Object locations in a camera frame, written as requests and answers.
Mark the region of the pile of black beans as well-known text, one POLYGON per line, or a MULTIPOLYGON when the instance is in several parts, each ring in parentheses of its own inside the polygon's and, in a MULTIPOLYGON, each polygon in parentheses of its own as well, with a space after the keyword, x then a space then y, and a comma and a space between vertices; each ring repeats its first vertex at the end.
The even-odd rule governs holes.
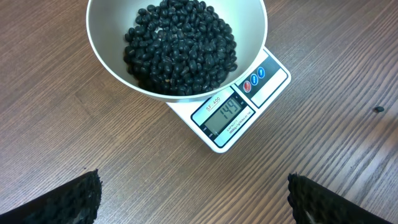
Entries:
POLYGON ((166 0, 137 13, 123 60, 140 88, 198 95, 219 88, 237 69, 232 28, 206 2, 166 0))

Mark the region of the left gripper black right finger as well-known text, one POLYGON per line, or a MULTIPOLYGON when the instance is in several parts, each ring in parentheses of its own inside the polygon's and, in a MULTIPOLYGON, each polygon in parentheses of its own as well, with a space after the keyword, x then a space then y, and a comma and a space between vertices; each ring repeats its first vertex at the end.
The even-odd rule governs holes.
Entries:
POLYGON ((305 176, 289 174, 287 180, 296 224, 391 224, 305 176))

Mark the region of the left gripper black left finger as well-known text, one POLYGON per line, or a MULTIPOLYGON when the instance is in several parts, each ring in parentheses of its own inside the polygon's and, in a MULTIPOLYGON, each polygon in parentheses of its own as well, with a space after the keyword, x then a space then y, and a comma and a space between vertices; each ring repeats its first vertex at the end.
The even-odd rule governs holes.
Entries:
POLYGON ((97 219, 101 195, 102 181, 96 169, 3 213, 1 223, 92 224, 97 219))

